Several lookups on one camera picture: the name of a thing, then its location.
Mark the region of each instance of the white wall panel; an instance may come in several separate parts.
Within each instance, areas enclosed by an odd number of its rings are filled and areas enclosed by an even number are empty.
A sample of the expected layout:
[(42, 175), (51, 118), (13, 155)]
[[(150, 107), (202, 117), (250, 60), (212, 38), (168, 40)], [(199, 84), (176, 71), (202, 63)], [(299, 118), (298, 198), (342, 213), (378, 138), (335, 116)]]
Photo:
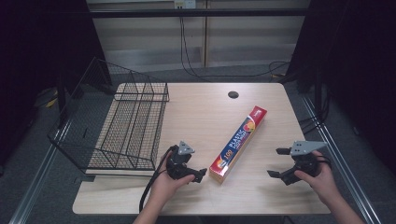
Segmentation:
[[(174, 7), (173, 1), (167, 0), (109, 1), (117, 0), (89, 0), (89, 6), (90, 9)], [(307, 8), (309, 5), (308, 0), (208, 2), (209, 8)], [(197, 6), (205, 7), (204, 1), (197, 1)], [(223, 66), (289, 61), (303, 21), (304, 17), (213, 17), (207, 18), (206, 22), (205, 18), (184, 18), (191, 62), (193, 67), (200, 67), (204, 64)], [(146, 70), (145, 66), (149, 70), (155, 70), (155, 66), (182, 68), (179, 18), (94, 19), (94, 24), (108, 61), (140, 66), (143, 70)], [(132, 62), (131, 59), (136, 57), (151, 58)]]

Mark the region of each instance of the red box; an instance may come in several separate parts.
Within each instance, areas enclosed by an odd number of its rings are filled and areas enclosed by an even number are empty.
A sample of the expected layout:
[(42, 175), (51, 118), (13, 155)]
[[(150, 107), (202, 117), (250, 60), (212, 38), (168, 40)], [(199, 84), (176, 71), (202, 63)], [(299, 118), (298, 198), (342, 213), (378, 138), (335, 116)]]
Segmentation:
[(218, 157), (209, 167), (209, 175), (222, 183), (228, 173), (231, 172), (245, 147), (255, 133), (262, 119), (267, 114), (265, 109), (254, 106), (253, 110), (236, 130), (231, 140), (227, 143)]

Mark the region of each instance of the human arm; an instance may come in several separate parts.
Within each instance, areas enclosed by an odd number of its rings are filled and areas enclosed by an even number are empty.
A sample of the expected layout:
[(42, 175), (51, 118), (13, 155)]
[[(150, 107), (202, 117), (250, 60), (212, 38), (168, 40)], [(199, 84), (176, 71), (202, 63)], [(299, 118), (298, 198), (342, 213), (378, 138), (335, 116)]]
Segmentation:
[[(320, 160), (322, 156), (320, 152), (313, 151), (312, 153)], [(329, 165), (320, 162), (318, 171), (319, 173), (316, 177), (300, 170), (295, 171), (294, 174), (312, 187), (320, 200), (330, 209), (339, 224), (364, 223), (341, 195), (335, 185), (332, 169)]]
[(187, 175), (178, 180), (172, 179), (166, 170), (166, 162), (163, 163), (160, 174), (151, 186), (151, 191), (148, 196), (148, 201), (143, 210), (134, 220), (134, 224), (150, 224), (155, 223), (158, 215), (163, 210), (165, 204), (175, 195), (176, 191), (189, 184), (194, 178), (194, 175)]

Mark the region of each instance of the metal wire basket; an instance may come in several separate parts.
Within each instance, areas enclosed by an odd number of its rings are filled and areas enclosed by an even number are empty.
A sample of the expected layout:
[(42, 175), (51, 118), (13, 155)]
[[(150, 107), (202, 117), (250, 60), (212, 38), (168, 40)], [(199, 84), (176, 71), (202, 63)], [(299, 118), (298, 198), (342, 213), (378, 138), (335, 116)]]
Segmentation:
[(48, 138), (83, 173), (155, 169), (167, 83), (93, 59)]

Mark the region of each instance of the cable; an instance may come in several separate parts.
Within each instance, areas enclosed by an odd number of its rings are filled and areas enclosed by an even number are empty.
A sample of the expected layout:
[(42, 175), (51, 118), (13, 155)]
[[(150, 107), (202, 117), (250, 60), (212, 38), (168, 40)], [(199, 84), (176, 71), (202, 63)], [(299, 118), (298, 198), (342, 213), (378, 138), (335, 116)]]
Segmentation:
[(272, 65), (273, 63), (289, 64), (289, 62), (271, 62), (271, 63), (268, 65), (268, 68), (270, 69), (270, 72), (271, 72), (271, 77), (270, 77), (270, 80), (268, 81), (269, 83), (272, 82), (272, 79), (273, 79), (273, 77), (274, 77), (274, 75), (275, 75), (275, 74), (272, 73), (275, 69), (274, 69), (274, 70), (271, 69), (271, 65)]
[[(278, 68), (280, 68), (280, 67), (285, 66), (285, 64), (287, 64), (287, 63), (281, 64), (280, 66), (274, 68), (273, 71), (276, 70), (276, 69), (278, 69)], [(243, 75), (243, 76), (216, 76), (216, 75), (208, 75), (208, 76), (200, 76), (200, 77), (260, 77), (260, 76), (264, 76), (264, 75), (270, 74), (271, 72), (272, 72), (272, 71), (267, 71), (267, 72), (259, 73), (259, 74), (256, 74), (256, 75)]]
[[(191, 63), (190, 63), (189, 53), (187, 52), (186, 36), (184, 34), (184, 20), (183, 20), (182, 17), (180, 17), (180, 40), (181, 40), (181, 43), (180, 43), (181, 65), (183, 66), (184, 71), (186, 71), (189, 75), (191, 75), (193, 77), (198, 77), (198, 78), (200, 78), (203, 81), (210, 82), (210, 81), (198, 76), (195, 73), (194, 69), (192, 69), (192, 66), (191, 66)], [(184, 61), (183, 61), (183, 43), (184, 43), (184, 50), (186, 51), (187, 61), (189, 63), (189, 67), (190, 67), (190, 70), (192, 71), (192, 73), (190, 73), (189, 70), (187, 70), (187, 68), (184, 66)]]
[[(183, 66), (183, 69), (191, 76), (193, 77), (198, 77), (201, 80), (204, 80), (206, 82), (210, 82), (209, 80), (204, 79), (204, 77), (259, 77), (259, 76), (263, 76), (263, 75), (267, 75), (267, 74), (271, 74), (272, 72), (275, 71), (276, 69), (283, 67), (286, 64), (289, 64), (290, 62), (271, 62), (269, 64), (269, 71), (267, 72), (263, 72), (263, 73), (259, 73), (256, 75), (243, 75), (243, 76), (216, 76), (216, 75), (207, 75), (207, 76), (199, 76), (194, 69), (191, 66), (191, 62), (190, 62), (190, 57), (189, 57), (189, 53), (187, 51), (187, 42), (186, 42), (186, 35), (185, 35), (185, 28), (184, 28), (184, 20), (183, 17), (180, 17), (180, 38), (181, 38), (181, 44), (180, 44), (180, 55), (181, 55), (181, 65)], [(186, 66), (184, 65), (184, 60), (183, 60), (183, 45), (184, 45), (184, 51), (186, 53), (186, 57), (187, 57), (187, 61), (189, 64), (189, 68), (191, 71), (187, 70)], [(282, 63), (280, 66), (271, 69), (271, 65), (274, 63)]]
[(149, 180), (148, 184), (146, 185), (145, 191), (142, 194), (142, 198), (140, 199), (140, 204), (139, 204), (139, 213), (143, 210), (143, 204), (146, 200), (146, 197), (149, 193), (149, 190), (151, 189), (152, 184), (154, 181), (157, 179), (157, 177), (163, 173), (166, 170), (160, 171), (161, 167), (163, 166), (163, 162), (165, 161), (168, 153), (172, 151), (175, 147), (169, 147), (168, 150), (166, 150), (165, 154), (163, 154), (163, 157), (161, 158), (160, 164), (158, 165), (157, 169), (154, 171), (154, 174), (152, 175), (151, 179)]
[[(323, 124), (325, 119), (329, 116), (331, 96), (332, 96), (332, 94), (330, 93), (330, 90), (327, 89), (327, 91), (326, 91), (326, 99), (325, 99), (325, 101), (323, 103), (322, 109), (319, 111), (319, 113), (317, 115), (315, 115), (312, 118), (309, 118), (309, 119), (320, 118), (320, 122), (318, 124), (316, 124), (315, 127), (309, 129), (308, 131), (305, 131), (304, 134), (308, 134), (308, 133), (312, 132), (313, 130), (315, 130), (317, 127), (319, 127), (321, 124)], [(305, 128), (309, 127), (312, 123), (304, 126), (302, 128), (302, 130), (304, 130)]]

